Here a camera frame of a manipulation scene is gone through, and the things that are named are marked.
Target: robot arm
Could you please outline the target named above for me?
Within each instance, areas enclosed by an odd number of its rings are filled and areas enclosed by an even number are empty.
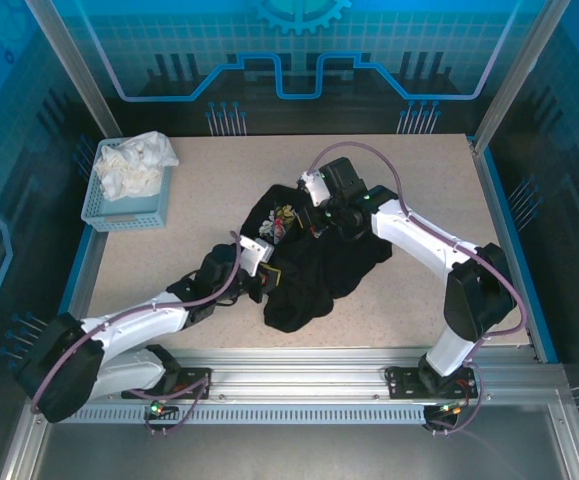
[[[419,376],[432,394],[452,383],[452,376],[462,367],[476,342],[515,306],[498,280],[456,247],[460,245],[475,253],[509,280],[504,252],[494,244],[477,247],[409,209],[403,211],[397,194],[385,187],[367,190],[347,158],[334,160],[313,173],[303,173],[299,184],[311,196],[314,207],[304,217],[316,229],[327,223],[370,229],[378,238],[409,253],[443,282],[447,325],[421,359]],[[439,236],[448,239],[449,245]]]
[[[81,321],[68,313],[55,317],[20,360],[15,379],[29,397],[42,390],[38,408],[50,422],[59,422],[88,400],[111,393],[130,389],[169,393],[176,386],[180,369],[175,359],[158,346],[132,350],[197,324],[213,313],[217,302],[234,299],[243,291],[249,291],[250,297],[260,302],[275,285],[274,273],[268,275],[261,265],[269,259],[273,247],[244,236],[239,243],[237,248],[243,251],[238,266],[234,266],[236,246],[216,245],[193,279],[183,277],[147,302]],[[234,268],[236,275],[230,281]],[[223,293],[216,298],[203,300],[219,290]],[[90,338],[63,358],[87,335]],[[58,362],[61,366],[43,388]]]
[[[474,252],[508,279],[504,253],[493,244],[480,248],[464,242],[417,215],[413,222],[394,192],[382,186],[367,190],[347,158],[304,173],[299,185],[313,204],[298,212],[303,228],[316,236],[318,230],[331,226],[350,229],[354,237],[374,234],[405,250],[444,283],[447,325],[418,369],[419,381],[437,398],[464,368],[476,342],[514,307],[498,280],[456,246]],[[449,245],[437,236],[451,239]],[[241,247],[238,265],[236,252]],[[233,301],[247,292],[260,303],[279,281],[278,271],[265,265],[273,247],[260,239],[240,237],[237,249],[216,245],[193,279],[185,276],[167,292],[125,312],[82,321],[69,314],[54,318],[22,358],[14,377],[27,395],[38,397],[37,405],[50,422],[63,420],[89,399],[110,393],[171,392],[180,368],[175,359],[158,346],[131,350],[197,324],[213,313],[218,301]]]

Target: white towel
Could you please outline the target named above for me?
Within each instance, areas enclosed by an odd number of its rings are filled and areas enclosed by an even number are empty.
[[[102,147],[93,166],[107,200],[150,197],[160,192],[164,167],[180,163],[169,139],[158,132],[131,138],[116,148]]]

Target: laminated countertop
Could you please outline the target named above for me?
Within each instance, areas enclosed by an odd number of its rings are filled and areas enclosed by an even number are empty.
[[[355,140],[381,150],[402,178],[407,204],[442,229],[473,243],[498,243],[464,135],[346,135],[173,138],[180,166],[171,179],[164,229],[112,232],[93,291],[89,315],[148,300],[197,269],[218,243],[231,243],[251,207],[270,185],[295,185],[330,144]],[[394,189],[386,166],[354,147],[346,156],[368,188]],[[183,332],[159,339],[169,348],[420,347],[432,345],[444,319],[444,286],[422,264],[394,247],[332,313],[285,334],[264,325],[262,305],[242,297]],[[498,326],[518,322],[517,309]],[[529,343],[524,332],[491,343]]]

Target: blue glass wall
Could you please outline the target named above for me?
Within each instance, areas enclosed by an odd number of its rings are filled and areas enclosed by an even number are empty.
[[[579,363],[579,0],[522,88],[491,151],[556,351]]]
[[[0,461],[24,398],[9,369],[33,340],[12,318],[57,313],[100,139],[24,2],[0,2]]]
[[[169,135],[473,133],[542,4],[56,2],[123,132]]]

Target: gear logo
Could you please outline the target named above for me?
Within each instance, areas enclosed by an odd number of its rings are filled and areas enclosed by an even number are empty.
[[[351,6],[350,0],[251,0],[259,20],[267,20],[269,27],[280,27],[283,34],[296,35],[318,27],[328,28],[332,19],[341,18],[341,10]]]
[[[0,43],[10,51],[23,39],[27,16],[23,0],[0,0]]]

